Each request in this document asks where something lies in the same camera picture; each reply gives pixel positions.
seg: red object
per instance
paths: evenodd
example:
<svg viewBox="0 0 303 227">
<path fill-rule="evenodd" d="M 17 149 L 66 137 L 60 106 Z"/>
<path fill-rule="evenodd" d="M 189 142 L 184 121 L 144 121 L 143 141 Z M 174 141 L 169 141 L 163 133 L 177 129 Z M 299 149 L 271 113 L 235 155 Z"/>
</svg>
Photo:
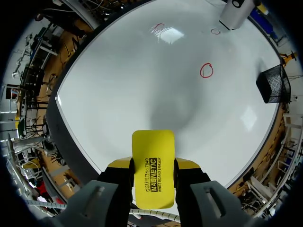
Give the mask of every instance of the red object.
<svg viewBox="0 0 303 227">
<path fill-rule="evenodd" d="M 59 204 L 65 204 L 64 202 L 62 202 L 62 200 L 60 200 L 58 197 L 56 197 L 56 202 Z"/>
<path fill-rule="evenodd" d="M 204 76 L 204 73 L 203 73 L 203 69 L 204 69 L 204 67 L 207 66 L 207 65 L 209 65 L 209 67 L 212 69 L 212 73 L 211 73 L 209 76 L 205 77 L 205 76 Z M 201 67 L 201 69 L 200 69 L 200 76 L 203 77 L 203 78 L 209 78 L 209 77 L 211 77 L 211 76 L 213 75 L 213 73 L 214 73 L 214 69 L 213 69 L 213 66 L 211 65 L 211 63 L 205 63 L 205 64 Z"/>
<path fill-rule="evenodd" d="M 47 193 L 44 182 L 42 182 L 39 187 L 36 187 L 36 189 L 40 195 L 42 195 L 43 193 Z"/>
</svg>

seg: metal rack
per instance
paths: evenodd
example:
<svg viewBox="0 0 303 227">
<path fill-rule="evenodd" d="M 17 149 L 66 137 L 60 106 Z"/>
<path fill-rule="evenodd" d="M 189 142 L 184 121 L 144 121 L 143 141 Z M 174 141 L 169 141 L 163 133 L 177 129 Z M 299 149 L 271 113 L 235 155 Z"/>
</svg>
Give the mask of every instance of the metal rack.
<svg viewBox="0 0 303 227">
<path fill-rule="evenodd" d="M 291 124 L 287 123 L 289 121 L 288 118 L 296 118 L 301 120 L 301 124 Z M 263 203 L 263 206 L 254 214 L 254 217 L 260 217 L 263 212 L 270 207 L 274 206 L 276 201 L 280 198 L 282 195 L 283 188 L 288 180 L 292 179 L 293 173 L 295 170 L 295 167 L 300 162 L 300 155 L 302 151 L 302 140 L 303 140 L 303 114 L 284 114 L 284 121 L 285 121 L 285 127 L 287 128 L 286 134 L 284 139 L 281 141 L 281 148 L 279 152 L 276 155 L 275 160 L 271 164 L 268 171 L 264 174 L 262 179 L 259 181 L 255 177 L 251 177 L 251 183 L 248 182 L 248 186 L 255 195 L 255 197 Z M 299 129 L 300 134 L 298 138 L 289 138 L 289 135 L 291 133 L 291 129 Z M 293 146 L 294 149 L 288 149 L 287 146 L 289 142 L 295 142 L 296 144 Z M 288 159 L 291 159 L 290 163 L 279 161 L 278 159 L 281 157 L 282 151 L 286 149 L 288 151 L 291 151 L 293 153 L 292 156 L 287 156 Z M 281 171 L 284 175 L 282 179 L 279 181 L 279 183 L 274 186 L 272 184 L 264 185 L 264 181 L 266 180 L 267 176 L 270 174 L 270 172 L 274 169 L 276 164 L 283 164 L 286 170 L 281 169 L 278 167 L 278 170 Z"/>
</svg>

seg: wall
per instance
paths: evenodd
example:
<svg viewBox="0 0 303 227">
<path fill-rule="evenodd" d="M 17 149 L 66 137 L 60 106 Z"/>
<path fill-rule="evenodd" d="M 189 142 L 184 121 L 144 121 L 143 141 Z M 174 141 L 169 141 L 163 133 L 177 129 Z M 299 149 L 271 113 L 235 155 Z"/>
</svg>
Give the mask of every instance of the wall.
<svg viewBox="0 0 303 227">
<path fill-rule="evenodd" d="M 10 55 L 10 58 L 8 60 L 6 70 L 3 75 L 3 81 L 2 85 L 6 84 L 14 84 L 14 85 L 19 85 L 20 84 L 20 79 L 14 79 L 12 78 L 11 74 L 12 72 L 16 69 L 16 63 L 17 60 L 20 58 L 21 54 L 16 52 L 17 50 L 23 51 L 26 45 L 26 36 L 31 34 L 33 37 L 40 32 L 40 30 L 43 27 L 47 27 L 49 25 L 49 21 L 47 19 L 43 19 L 39 22 L 37 21 L 32 21 L 28 27 L 25 29 L 24 33 L 20 36 L 20 39 L 16 43 L 14 49 L 12 50 L 12 53 Z M 29 57 L 24 57 L 24 61 L 21 63 L 21 66 L 19 67 L 19 71 L 23 71 L 25 68 L 25 65 L 29 62 Z M 5 99 L 5 91 L 2 93 L 2 87 L 1 87 L 1 100 L 0 100 L 0 111 L 5 112 L 9 111 L 9 100 Z M 16 104 L 11 102 L 11 110 L 15 111 L 17 110 Z M 8 119 L 15 119 L 15 114 L 1 114 L 0 115 L 0 121 L 7 121 Z M 0 129 L 1 130 L 11 130 L 15 129 L 15 123 L 3 123 L 0 124 Z M 17 137 L 16 131 L 11 131 L 9 132 L 12 138 Z M 5 140 L 8 137 L 8 132 L 0 132 L 0 140 Z"/>
</svg>

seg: table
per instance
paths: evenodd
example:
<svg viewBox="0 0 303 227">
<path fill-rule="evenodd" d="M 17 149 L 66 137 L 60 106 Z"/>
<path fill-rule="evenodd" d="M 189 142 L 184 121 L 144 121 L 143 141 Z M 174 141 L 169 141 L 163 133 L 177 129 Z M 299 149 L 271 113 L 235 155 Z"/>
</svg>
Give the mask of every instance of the table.
<svg viewBox="0 0 303 227">
<path fill-rule="evenodd" d="M 249 20 L 226 31 L 222 9 L 203 0 L 150 1 L 107 21 L 74 54 L 46 119 L 80 179 L 131 156 L 132 133 L 151 129 L 173 130 L 176 157 L 226 187 L 243 173 L 278 110 L 263 102 L 256 79 L 280 58 Z"/>
</svg>

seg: red circle marking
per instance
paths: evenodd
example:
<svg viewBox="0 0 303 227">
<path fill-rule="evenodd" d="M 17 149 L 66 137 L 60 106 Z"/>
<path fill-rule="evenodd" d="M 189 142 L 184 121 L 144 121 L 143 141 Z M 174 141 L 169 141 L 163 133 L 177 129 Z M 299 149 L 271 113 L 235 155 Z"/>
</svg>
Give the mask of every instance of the red circle marking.
<svg viewBox="0 0 303 227">
<path fill-rule="evenodd" d="M 213 28 L 212 30 L 210 30 L 211 33 L 213 33 L 214 35 L 218 35 L 221 32 L 218 29 Z"/>
<path fill-rule="evenodd" d="M 163 23 L 159 23 L 159 24 L 157 24 L 154 28 L 153 28 L 153 30 L 155 30 L 158 26 L 160 26 L 160 25 L 163 25 L 164 26 L 164 24 Z"/>
<path fill-rule="evenodd" d="M 207 76 L 207 77 L 205 77 L 204 74 L 203 74 L 203 68 L 204 68 L 206 65 L 209 65 L 209 67 L 212 69 L 212 73 L 211 73 L 209 76 Z M 213 69 L 213 66 L 211 65 L 211 63 L 205 63 L 205 64 L 201 67 L 201 69 L 200 69 L 200 76 L 203 77 L 203 78 L 210 78 L 210 77 L 213 75 L 213 73 L 214 73 L 214 69 Z"/>
</svg>

